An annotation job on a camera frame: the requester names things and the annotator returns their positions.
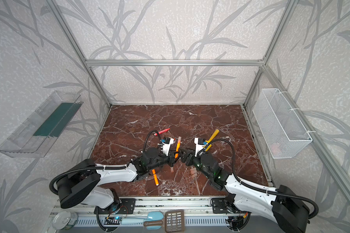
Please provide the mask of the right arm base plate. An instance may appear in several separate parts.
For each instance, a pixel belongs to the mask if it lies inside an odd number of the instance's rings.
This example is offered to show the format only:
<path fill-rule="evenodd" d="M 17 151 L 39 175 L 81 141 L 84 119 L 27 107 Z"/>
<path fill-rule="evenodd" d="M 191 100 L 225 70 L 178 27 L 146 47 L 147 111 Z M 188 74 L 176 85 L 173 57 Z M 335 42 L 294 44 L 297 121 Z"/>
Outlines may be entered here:
<path fill-rule="evenodd" d="M 236 208 L 225 198 L 212 198 L 211 206 L 214 214 L 235 214 Z"/>

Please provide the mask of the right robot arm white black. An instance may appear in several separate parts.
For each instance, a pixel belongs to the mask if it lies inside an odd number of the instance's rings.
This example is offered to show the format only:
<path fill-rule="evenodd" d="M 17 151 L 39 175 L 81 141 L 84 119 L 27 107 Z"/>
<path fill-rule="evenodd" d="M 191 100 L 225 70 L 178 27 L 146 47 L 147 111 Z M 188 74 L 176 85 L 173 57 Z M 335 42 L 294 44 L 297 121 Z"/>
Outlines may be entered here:
<path fill-rule="evenodd" d="M 310 219 L 319 213 L 314 201 L 297 196 L 284 185 L 267 187 L 224 170 L 210 153 L 188 149 L 181 149 L 179 153 L 181 161 L 204 174 L 213 188 L 228 193 L 225 204 L 231 212 L 260 215 L 277 223 L 286 233 L 304 233 Z"/>

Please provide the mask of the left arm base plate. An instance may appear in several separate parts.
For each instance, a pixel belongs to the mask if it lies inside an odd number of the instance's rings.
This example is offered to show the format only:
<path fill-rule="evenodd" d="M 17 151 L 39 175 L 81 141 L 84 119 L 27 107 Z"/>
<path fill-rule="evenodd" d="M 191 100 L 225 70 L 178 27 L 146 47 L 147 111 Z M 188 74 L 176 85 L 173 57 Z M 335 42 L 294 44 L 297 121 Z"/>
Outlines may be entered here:
<path fill-rule="evenodd" d="M 116 214 L 123 214 L 123 215 L 131 215 L 134 212 L 136 199 L 134 198 L 123 198 L 120 199 L 121 203 L 118 205 L 111 205 L 105 209 L 101 209 L 100 207 L 97 207 L 97 209 L 94 210 L 94 214 L 98 213 L 99 215 L 116 215 Z"/>

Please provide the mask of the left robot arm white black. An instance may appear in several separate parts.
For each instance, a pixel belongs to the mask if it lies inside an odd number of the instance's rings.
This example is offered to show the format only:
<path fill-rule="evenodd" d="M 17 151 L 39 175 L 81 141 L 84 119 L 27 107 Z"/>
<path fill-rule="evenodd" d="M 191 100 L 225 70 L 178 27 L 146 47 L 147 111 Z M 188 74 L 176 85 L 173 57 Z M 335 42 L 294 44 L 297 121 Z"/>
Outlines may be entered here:
<path fill-rule="evenodd" d="M 54 177 L 49 189 L 58 196 L 62 209 L 79 204 L 106 209 L 117 204 L 119 198 L 113 189 L 102 188 L 101 185 L 143 180 L 152 170 L 164 165 L 172 167 L 179 158 L 175 151 L 164 153 L 158 148 L 149 148 L 126 165 L 101 165 L 86 159 Z"/>

